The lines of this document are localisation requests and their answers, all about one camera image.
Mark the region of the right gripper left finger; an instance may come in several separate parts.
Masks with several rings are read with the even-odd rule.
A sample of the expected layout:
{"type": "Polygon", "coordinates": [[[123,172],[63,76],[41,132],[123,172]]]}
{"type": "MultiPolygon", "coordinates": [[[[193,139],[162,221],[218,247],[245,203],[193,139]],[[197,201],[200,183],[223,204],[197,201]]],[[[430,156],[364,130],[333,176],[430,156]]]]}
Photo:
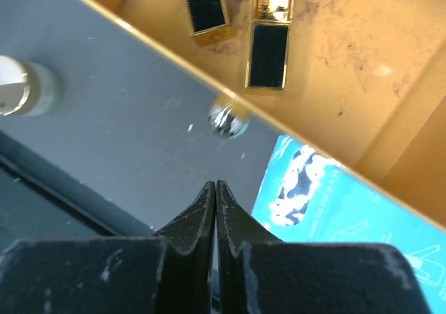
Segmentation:
{"type": "Polygon", "coordinates": [[[216,190],[148,237],[24,238],[1,253],[2,313],[209,313],[216,190]]]}

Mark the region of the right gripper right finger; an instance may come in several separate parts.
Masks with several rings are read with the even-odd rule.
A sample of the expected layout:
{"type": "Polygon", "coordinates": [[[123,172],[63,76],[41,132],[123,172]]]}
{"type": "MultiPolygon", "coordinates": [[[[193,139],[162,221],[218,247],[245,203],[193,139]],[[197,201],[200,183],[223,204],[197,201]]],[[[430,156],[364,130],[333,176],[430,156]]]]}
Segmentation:
{"type": "Polygon", "coordinates": [[[222,313],[428,313],[408,261],[393,246],[291,243],[216,184],[222,313]]]}

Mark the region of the yellow drawer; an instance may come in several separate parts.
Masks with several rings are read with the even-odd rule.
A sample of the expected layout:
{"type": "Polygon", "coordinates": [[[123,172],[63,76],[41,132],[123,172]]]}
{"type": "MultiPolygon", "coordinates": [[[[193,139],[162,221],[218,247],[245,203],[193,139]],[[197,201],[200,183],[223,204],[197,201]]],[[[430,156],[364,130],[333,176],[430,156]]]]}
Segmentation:
{"type": "Polygon", "coordinates": [[[283,91],[245,88],[256,0],[202,47],[186,0],[80,0],[213,91],[445,227],[445,0],[293,0],[283,91]]]}

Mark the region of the gold black eyeshadow palette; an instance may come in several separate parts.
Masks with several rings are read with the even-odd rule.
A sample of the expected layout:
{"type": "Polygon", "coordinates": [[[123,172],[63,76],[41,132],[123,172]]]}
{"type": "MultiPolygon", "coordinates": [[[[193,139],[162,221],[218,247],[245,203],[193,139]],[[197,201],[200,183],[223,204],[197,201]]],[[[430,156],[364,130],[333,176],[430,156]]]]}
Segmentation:
{"type": "Polygon", "coordinates": [[[191,37],[201,46],[232,39],[234,31],[226,0],[186,0],[191,21],[191,37]]]}

